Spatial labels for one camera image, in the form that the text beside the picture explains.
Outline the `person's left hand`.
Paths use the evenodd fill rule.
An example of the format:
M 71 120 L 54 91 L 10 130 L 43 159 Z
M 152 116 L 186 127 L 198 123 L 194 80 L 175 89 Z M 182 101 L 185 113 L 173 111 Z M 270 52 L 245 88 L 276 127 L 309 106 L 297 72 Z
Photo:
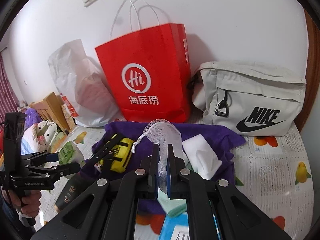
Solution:
M 12 203 L 15 209 L 20 209 L 21 213 L 27 215 L 30 218 L 35 218 L 39 214 L 40 210 L 40 191 L 31 191 L 28 196 L 18 198 L 18 196 L 12 191 L 9 190 L 9 198 L 7 196 L 6 200 Z

